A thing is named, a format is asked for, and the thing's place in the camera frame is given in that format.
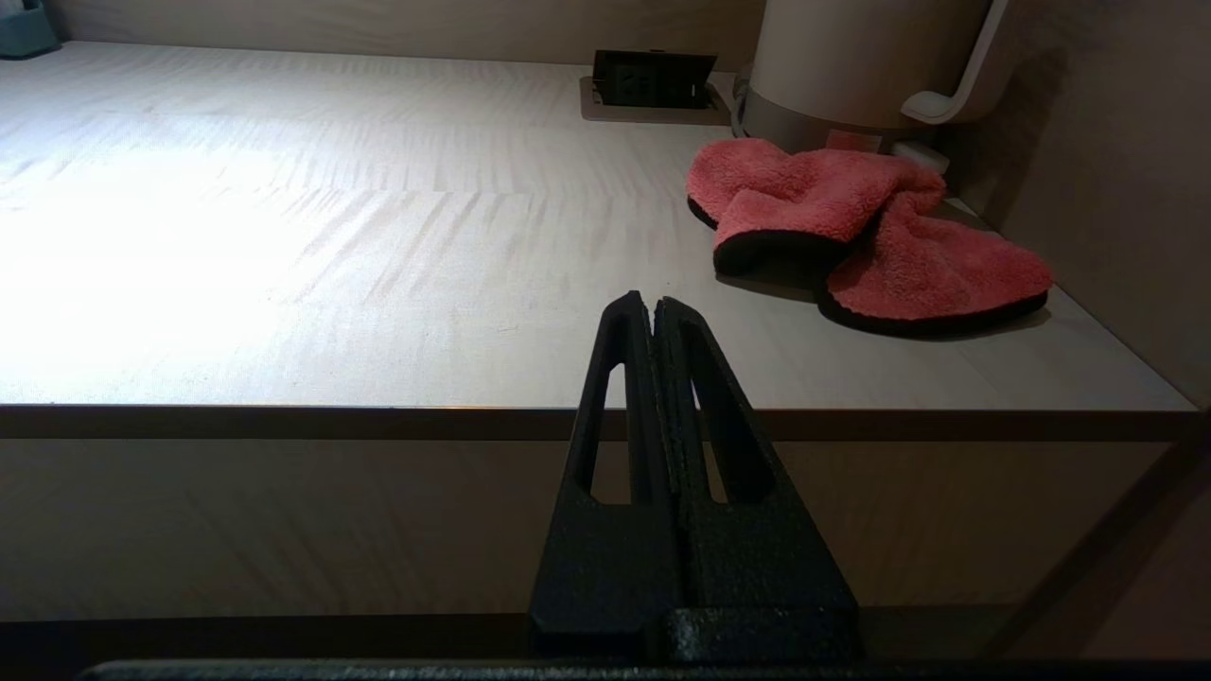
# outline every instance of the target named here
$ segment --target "white handle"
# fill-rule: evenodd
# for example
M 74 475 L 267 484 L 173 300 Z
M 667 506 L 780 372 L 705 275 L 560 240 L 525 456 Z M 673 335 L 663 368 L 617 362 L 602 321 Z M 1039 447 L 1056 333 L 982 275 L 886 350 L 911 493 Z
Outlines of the white handle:
M 953 97 L 923 91 L 909 97 L 900 113 L 930 125 L 975 120 L 993 109 L 1017 65 L 1021 42 L 1006 17 L 1011 0 L 993 0 L 980 38 L 971 51 L 971 59 L 963 71 L 959 88 Z

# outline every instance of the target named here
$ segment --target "red microfiber towel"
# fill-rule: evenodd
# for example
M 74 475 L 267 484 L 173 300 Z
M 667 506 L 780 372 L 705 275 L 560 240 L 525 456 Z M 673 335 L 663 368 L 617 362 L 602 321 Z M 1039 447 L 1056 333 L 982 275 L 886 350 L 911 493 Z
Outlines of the red microfiber towel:
M 771 252 L 825 267 L 816 298 L 839 324 L 901 336 L 969 333 L 1041 308 L 1051 287 L 1034 253 L 930 218 L 946 183 L 911 160 L 859 151 L 790 156 L 758 139 L 695 160 L 690 208 L 716 228 L 721 274 Z
M 716 269 L 744 274 L 769 252 L 843 256 L 903 179 L 882 159 L 833 149 L 791 156 L 758 138 L 706 147 L 687 189 L 690 210 L 717 230 Z

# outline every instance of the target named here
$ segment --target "black bar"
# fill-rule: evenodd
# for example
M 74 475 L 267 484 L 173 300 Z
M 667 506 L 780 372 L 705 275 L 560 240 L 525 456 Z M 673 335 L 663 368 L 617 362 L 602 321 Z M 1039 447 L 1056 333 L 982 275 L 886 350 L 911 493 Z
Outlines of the black bar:
M 683 605 L 648 309 L 637 292 L 602 314 L 529 618 L 544 657 L 655 659 L 652 628 Z M 610 371 L 626 370 L 631 503 L 592 498 Z
M 408 665 L 317 660 L 206 663 L 128 663 L 94 670 L 85 681 L 893 681 L 946 679 L 971 681 L 1203 681 L 1205 662 L 1073 662 L 1049 664 L 964 664 L 854 666 L 695 665 Z
M 774 442 L 1173 442 L 1194 411 L 754 410 Z M 576 411 L 515 408 L 0 406 L 0 439 L 568 441 Z M 607 410 L 602 440 L 625 441 Z
M 234 617 L 0 624 L 0 679 L 68 681 L 115 659 L 526 656 L 526 616 Z

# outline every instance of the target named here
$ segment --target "white appliance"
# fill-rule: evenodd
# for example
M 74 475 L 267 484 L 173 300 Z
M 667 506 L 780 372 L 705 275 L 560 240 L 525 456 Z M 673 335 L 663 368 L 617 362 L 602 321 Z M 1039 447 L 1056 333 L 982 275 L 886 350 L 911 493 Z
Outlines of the white appliance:
M 1022 5 L 769 0 L 740 126 L 787 151 L 890 153 L 978 118 L 1016 65 Z

